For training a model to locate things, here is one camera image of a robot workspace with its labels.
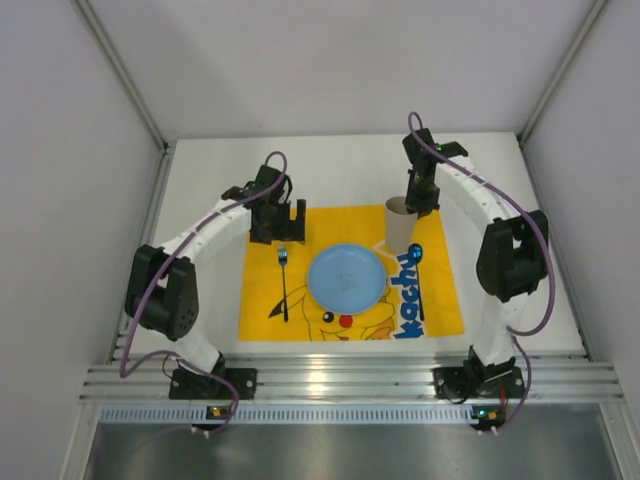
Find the yellow Pikachu placemat cloth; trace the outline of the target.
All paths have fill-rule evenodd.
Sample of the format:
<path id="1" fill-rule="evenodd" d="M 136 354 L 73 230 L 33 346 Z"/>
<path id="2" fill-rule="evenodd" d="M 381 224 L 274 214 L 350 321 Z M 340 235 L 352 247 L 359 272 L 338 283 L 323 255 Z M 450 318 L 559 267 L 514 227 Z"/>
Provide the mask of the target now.
<path id="1" fill-rule="evenodd" d="M 454 276 L 439 214 L 418 220 L 412 240 L 423 248 L 420 277 L 425 320 L 419 318 L 414 261 L 385 246 L 381 205 L 311 208 L 306 241 L 288 245 L 289 321 L 282 313 L 282 277 L 275 245 L 251 243 L 243 272 L 238 337 L 242 341 L 321 342 L 409 340 L 463 334 Z M 371 249 L 387 275 L 383 297 L 358 315 L 327 312 L 312 298 L 307 272 L 326 248 L 354 243 Z"/>

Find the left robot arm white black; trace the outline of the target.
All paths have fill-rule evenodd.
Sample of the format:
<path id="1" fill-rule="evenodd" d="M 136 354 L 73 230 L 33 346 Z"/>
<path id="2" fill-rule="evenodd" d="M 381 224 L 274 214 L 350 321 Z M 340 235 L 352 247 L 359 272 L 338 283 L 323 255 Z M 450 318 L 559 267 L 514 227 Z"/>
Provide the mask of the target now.
<path id="1" fill-rule="evenodd" d="M 291 208 L 291 178 L 284 167 L 263 163 L 256 178 L 226 190 L 203 218 L 159 245 L 144 244 L 133 258 L 124 312 L 132 320 L 120 364 L 125 378 L 145 360 L 168 355 L 187 370 L 211 377 L 222 353 L 197 327 L 199 295 L 196 264 L 206 264 L 224 247 L 247 235 L 253 243 L 305 240 L 306 201 Z M 136 330 L 142 327 L 168 342 L 128 366 Z"/>

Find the light blue plate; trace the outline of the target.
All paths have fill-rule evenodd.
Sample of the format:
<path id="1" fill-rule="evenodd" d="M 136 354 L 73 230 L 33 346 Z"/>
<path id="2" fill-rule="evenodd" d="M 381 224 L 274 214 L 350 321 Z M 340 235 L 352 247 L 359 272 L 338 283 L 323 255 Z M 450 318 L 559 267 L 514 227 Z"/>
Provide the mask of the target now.
<path id="1" fill-rule="evenodd" d="M 369 248 L 353 243 L 336 244 L 321 251 L 307 272 L 314 301 L 337 314 L 356 315 L 371 309 L 387 286 L 386 271 Z"/>

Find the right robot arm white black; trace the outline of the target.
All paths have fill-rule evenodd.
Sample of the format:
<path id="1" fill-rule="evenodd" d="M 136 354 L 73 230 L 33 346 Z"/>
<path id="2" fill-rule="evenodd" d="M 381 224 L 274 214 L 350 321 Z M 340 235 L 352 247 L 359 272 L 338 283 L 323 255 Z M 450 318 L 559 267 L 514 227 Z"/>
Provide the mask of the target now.
<path id="1" fill-rule="evenodd" d="M 473 165 L 458 142 L 438 144 L 427 128 L 402 140 L 410 163 L 405 205 L 427 216 L 445 194 L 482 235 L 475 265 L 486 293 L 479 332 L 471 342 L 484 365 L 506 363 L 514 355 L 511 337 L 521 328 L 529 296 L 548 275 L 548 221 L 499 193 Z"/>

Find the blue metallic spoon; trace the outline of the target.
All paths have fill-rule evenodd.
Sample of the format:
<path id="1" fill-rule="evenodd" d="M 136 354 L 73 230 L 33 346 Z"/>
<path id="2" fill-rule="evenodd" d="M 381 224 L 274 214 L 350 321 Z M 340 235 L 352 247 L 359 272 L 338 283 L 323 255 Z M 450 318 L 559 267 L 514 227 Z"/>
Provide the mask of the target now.
<path id="1" fill-rule="evenodd" d="M 420 277 L 420 263 L 423 259 L 423 248 L 418 243 L 412 243 L 409 245 L 408 253 L 414 261 L 415 272 L 416 272 L 416 283 L 417 283 L 417 291 L 418 291 L 418 305 L 419 305 L 419 318 L 421 321 L 425 320 L 424 306 L 423 306 L 423 298 L 422 298 L 422 289 L 421 289 L 421 277 Z"/>

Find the blue metallic fork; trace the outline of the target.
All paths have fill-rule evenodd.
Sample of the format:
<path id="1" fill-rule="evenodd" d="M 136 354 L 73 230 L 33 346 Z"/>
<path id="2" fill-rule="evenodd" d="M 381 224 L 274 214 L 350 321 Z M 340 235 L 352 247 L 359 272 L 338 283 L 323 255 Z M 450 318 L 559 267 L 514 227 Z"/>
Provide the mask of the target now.
<path id="1" fill-rule="evenodd" d="M 286 286 L 286 265 L 288 263 L 288 251 L 284 244 L 280 244 L 278 246 L 278 262 L 281 268 L 281 277 L 282 277 L 282 290 L 283 290 L 283 299 L 282 299 L 282 313 L 285 322 L 289 321 L 289 313 L 288 313 L 288 293 Z"/>

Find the beige paper cup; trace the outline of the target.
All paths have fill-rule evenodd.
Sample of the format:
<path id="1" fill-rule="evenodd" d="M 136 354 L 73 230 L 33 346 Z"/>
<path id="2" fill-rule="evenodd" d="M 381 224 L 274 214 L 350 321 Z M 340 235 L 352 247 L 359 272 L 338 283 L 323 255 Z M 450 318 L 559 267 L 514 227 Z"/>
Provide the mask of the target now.
<path id="1" fill-rule="evenodd" d="M 401 196 L 389 198 L 384 210 L 386 248 L 396 254 L 404 253 L 411 243 L 418 214 L 408 211 Z"/>

